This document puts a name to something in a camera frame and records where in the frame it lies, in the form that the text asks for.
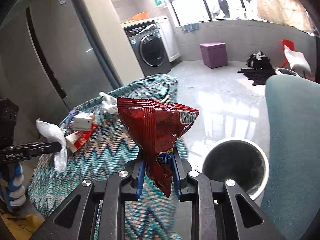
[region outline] orange bowl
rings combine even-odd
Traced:
[[[144,20],[149,18],[149,12],[138,13],[135,16],[132,16],[131,19],[134,21]]]

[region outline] barcode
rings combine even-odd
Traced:
[[[192,123],[196,119],[195,112],[181,111],[180,113],[180,123]]]

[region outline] chip bag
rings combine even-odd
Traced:
[[[124,127],[143,150],[148,177],[169,197],[173,145],[190,129],[199,111],[177,103],[132,98],[118,98],[117,108]]]

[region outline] zigzag patterned fabric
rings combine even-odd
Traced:
[[[146,98],[163,104],[177,100],[178,79],[157,74],[139,79],[127,86],[110,92],[113,97]],[[98,126],[77,152],[68,157],[67,171],[54,170],[52,155],[40,157],[28,188],[28,195],[36,209],[47,218],[55,208],[84,179],[102,181],[125,168],[135,159],[139,148],[131,140],[119,118],[106,113],[102,98],[98,97],[75,107],[86,113],[96,113]],[[68,115],[62,125],[71,118]],[[187,159],[188,151],[183,140],[176,142],[180,157]],[[145,176],[143,191],[138,202],[125,203],[126,239],[181,239],[172,232],[177,197],[172,191],[169,198],[156,188]],[[99,228],[100,210],[96,224],[95,239]]]

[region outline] refrigerator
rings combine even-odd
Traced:
[[[80,20],[71,0],[38,0],[0,30],[6,96],[33,123],[58,124],[75,106],[119,87]]]

